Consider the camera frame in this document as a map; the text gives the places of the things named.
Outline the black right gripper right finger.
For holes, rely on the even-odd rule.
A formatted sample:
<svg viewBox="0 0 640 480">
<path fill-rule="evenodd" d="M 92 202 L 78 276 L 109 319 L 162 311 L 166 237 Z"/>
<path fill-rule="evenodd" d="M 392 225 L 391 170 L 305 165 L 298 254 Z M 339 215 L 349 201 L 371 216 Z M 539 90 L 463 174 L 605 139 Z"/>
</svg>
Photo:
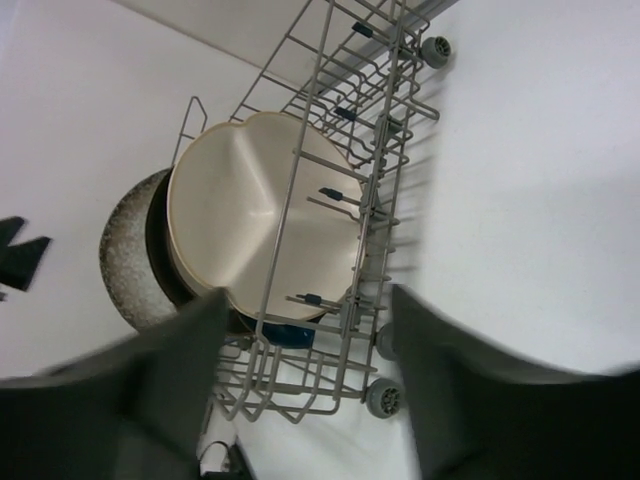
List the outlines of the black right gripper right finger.
<svg viewBox="0 0 640 480">
<path fill-rule="evenodd" d="M 424 479 L 635 479 L 639 369 L 585 374 L 473 334 L 391 291 L 397 358 Z"/>
</svg>

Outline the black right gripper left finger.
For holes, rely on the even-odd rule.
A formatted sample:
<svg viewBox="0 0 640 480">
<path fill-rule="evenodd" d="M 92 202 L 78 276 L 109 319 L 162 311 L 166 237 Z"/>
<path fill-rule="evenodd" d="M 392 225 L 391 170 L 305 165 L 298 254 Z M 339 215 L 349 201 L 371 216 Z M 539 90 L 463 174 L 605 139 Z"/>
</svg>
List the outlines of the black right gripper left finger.
<svg viewBox="0 0 640 480">
<path fill-rule="evenodd" d="M 2 478 L 199 478 L 227 321 L 214 289 L 137 335 L 2 380 Z"/>
</svg>

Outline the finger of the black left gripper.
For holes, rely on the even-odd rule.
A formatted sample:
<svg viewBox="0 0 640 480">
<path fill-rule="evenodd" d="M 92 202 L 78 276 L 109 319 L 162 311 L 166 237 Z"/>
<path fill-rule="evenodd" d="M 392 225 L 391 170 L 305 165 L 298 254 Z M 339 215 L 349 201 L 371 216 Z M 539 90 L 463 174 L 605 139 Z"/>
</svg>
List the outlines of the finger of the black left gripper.
<svg viewBox="0 0 640 480">
<path fill-rule="evenodd" d="M 0 242 L 10 243 L 25 225 L 25 219 L 12 216 L 0 220 Z"/>
<path fill-rule="evenodd" d="M 8 246 L 1 254 L 1 284 L 28 291 L 51 241 L 41 236 Z"/>
</svg>

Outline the speckled beige round plate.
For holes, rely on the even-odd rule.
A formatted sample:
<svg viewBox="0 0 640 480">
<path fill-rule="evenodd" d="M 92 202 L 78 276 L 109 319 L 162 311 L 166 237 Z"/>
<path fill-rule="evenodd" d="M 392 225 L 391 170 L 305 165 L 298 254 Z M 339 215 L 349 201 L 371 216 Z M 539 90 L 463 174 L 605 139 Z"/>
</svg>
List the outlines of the speckled beige round plate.
<svg viewBox="0 0 640 480">
<path fill-rule="evenodd" d="M 99 243 L 99 266 L 107 294 L 124 320 L 138 331 L 175 312 L 156 280 L 146 247 L 147 215 L 168 173 L 164 169 L 146 177 L 122 197 Z"/>
</svg>

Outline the blue shell shaped dish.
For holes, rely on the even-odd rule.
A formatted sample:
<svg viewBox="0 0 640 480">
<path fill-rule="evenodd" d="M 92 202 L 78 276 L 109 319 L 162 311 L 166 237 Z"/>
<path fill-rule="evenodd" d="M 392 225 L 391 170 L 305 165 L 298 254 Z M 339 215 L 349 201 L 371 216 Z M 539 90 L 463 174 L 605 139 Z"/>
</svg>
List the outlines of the blue shell shaped dish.
<svg viewBox="0 0 640 480">
<path fill-rule="evenodd" d="M 257 321 L 232 310 L 227 325 L 228 336 L 250 336 L 256 330 Z M 274 346 L 285 349 L 307 349 L 315 340 L 315 330 L 295 325 L 264 322 L 262 334 Z"/>
</svg>

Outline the cream divided plate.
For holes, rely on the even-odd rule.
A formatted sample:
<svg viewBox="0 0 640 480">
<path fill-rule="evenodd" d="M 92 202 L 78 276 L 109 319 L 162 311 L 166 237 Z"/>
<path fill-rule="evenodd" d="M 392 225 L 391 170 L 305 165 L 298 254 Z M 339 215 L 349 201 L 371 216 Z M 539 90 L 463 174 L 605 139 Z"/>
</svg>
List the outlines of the cream divided plate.
<svg viewBox="0 0 640 480">
<path fill-rule="evenodd" d="M 209 128 L 183 152 L 168 184 L 171 255 L 182 280 L 196 294 L 226 288 L 249 317 L 262 309 L 302 321 L 323 315 L 292 298 L 342 299 L 352 284 L 359 209 L 335 211 L 309 199 L 331 188 L 359 200 L 363 188 L 352 170 L 322 134 L 283 113 Z"/>
</svg>

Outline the silver metal plate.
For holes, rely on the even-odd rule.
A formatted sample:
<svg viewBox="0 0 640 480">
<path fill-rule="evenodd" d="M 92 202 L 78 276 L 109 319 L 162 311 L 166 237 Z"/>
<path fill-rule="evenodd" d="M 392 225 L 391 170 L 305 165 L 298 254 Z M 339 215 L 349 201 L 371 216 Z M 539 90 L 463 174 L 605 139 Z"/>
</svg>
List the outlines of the silver metal plate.
<svg viewBox="0 0 640 480">
<path fill-rule="evenodd" d="M 152 194 L 145 223 L 145 245 L 151 270 L 161 291 L 176 308 L 181 308 L 196 295 L 183 281 L 171 255 L 166 205 L 169 177 L 166 174 Z"/>
</svg>

